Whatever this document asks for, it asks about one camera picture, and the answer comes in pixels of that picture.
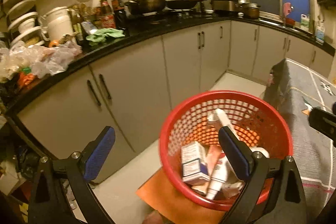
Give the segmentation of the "crumpled plastic bags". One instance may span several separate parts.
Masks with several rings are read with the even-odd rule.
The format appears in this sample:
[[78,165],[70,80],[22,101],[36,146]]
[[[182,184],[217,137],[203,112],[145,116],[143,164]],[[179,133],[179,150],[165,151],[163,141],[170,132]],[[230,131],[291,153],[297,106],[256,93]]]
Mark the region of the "crumpled plastic bags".
[[39,79],[65,72],[80,53],[81,46],[73,41],[52,48],[37,45],[25,47],[22,42],[11,50],[1,48],[1,82],[11,80],[25,68],[30,68],[31,73]]

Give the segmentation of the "green cloth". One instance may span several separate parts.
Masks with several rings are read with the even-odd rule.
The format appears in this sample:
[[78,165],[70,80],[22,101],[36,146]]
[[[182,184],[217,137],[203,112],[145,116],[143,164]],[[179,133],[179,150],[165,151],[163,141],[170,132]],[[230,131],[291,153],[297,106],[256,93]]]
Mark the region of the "green cloth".
[[114,28],[101,28],[96,30],[94,34],[90,34],[86,37],[90,46],[95,46],[100,43],[104,43],[109,39],[123,38],[125,35],[122,30]]

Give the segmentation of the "dark soy sauce bottle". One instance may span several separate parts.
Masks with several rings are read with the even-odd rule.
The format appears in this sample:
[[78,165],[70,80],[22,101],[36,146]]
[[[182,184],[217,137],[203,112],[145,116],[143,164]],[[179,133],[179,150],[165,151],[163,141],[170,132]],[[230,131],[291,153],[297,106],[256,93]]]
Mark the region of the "dark soy sauce bottle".
[[110,7],[107,0],[100,0],[100,20],[103,28],[116,28],[116,23],[114,20],[114,15],[112,8]]

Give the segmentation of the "grey star patterned tablecloth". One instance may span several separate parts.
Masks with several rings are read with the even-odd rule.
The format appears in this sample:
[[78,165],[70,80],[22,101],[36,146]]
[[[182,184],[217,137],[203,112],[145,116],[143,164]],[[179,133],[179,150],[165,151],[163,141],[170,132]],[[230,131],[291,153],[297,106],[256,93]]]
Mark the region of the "grey star patterned tablecloth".
[[335,85],[305,65],[283,59],[270,70],[263,99],[288,124],[307,221],[313,223],[335,191],[335,142],[310,127],[308,117],[314,107],[332,111]]

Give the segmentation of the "rectangular metal cooker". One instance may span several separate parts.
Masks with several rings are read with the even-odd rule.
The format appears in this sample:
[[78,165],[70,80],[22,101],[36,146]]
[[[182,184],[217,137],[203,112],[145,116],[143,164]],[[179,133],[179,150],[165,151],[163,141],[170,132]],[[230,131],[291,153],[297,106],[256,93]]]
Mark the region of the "rectangular metal cooker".
[[238,0],[211,0],[211,6],[218,15],[237,15],[239,12]]

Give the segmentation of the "orange stool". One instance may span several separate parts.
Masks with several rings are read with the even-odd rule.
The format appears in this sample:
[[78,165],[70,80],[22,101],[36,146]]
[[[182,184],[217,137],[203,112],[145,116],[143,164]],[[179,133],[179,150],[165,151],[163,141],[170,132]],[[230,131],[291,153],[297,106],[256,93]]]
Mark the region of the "orange stool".
[[171,185],[163,169],[140,186],[136,195],[173,223],[219,223],[225,214],[188,200]]

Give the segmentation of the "white dish rack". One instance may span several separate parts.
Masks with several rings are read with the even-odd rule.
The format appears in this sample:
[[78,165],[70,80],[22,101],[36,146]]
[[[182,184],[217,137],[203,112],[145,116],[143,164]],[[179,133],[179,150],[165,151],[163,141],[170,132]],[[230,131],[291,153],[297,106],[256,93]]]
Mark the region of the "white dish rack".
[[10,48],[17,42],[28,47],[44,40],[36,0],[23,0],[13,5],[6,15]]

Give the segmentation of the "orange medicine box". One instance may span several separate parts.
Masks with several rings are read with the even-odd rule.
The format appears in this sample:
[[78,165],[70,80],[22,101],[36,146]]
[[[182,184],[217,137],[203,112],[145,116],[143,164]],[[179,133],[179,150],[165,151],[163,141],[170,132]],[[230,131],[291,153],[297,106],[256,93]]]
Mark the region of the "orange medicine box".
[[[210,178],[217,164],[218,159],[223,155],[224,153],[222,151],[221,146],[218,146],[218,145],[209,146],[207,150],[207,154],[206,154],[206,163],[207,163],[207,169],[208,169],[208,174]],[[207,181],[202,185],[192,186],[191,189],[194,190],[197,194],[200,194],[201,196],[206,196],[209,184],[210,184],[210,181]]]

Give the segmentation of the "steel wok with lid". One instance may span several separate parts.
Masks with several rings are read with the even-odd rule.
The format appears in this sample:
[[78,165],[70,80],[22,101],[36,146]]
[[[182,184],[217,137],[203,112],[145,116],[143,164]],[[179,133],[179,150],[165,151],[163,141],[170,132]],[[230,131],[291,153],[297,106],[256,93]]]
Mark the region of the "steel wok with lid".
[[132,15],[160,12],[166,7],[166,0],[128,0],[126,7]]

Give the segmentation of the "white plastic bottle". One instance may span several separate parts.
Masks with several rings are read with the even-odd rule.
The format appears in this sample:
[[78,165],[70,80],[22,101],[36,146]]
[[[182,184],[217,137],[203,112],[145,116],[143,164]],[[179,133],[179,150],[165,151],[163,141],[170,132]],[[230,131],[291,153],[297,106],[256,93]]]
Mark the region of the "white plastic bottle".
[[221,153],[211,174],[206,199],[213,200],[232,172],[231,165],[224,153]]

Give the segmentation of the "steel stock pot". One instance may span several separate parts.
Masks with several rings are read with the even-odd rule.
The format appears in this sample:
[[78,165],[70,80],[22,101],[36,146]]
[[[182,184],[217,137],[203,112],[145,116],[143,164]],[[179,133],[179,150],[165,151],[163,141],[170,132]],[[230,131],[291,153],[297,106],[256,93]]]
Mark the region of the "steel stock pot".
[[260,16],[260,5],[257,3],[244,2],[239,5],[240,12],[243,13],[244,18],[258,19]]

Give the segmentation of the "black frying pan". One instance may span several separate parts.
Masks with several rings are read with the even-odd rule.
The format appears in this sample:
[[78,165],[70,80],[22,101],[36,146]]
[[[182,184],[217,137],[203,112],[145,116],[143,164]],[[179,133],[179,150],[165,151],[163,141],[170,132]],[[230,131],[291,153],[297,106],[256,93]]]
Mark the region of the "black frying pan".
[[206,0],[170,0],[166,1],[166,7],[172,10],[190,10],[202,1]]

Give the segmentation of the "white lidded bucket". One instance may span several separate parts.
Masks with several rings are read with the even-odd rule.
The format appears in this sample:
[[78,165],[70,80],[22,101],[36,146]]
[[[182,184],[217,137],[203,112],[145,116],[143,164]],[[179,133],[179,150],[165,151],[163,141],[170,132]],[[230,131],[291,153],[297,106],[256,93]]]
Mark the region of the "white lidded bucket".
[[73,33],[69,9],[66,6],[56,7],[42,17],[42,23],[46,27],[49,40],[60,40],[63,35]]

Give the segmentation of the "white cardboard box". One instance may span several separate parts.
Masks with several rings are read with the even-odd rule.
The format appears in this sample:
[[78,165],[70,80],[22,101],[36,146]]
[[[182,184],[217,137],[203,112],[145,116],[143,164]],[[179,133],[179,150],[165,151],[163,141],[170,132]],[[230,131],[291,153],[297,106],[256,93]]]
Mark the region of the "white cardboard box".
[[202,185],[210,180],[206,150],[197,141],[181,147],[182,181],[189,185]]

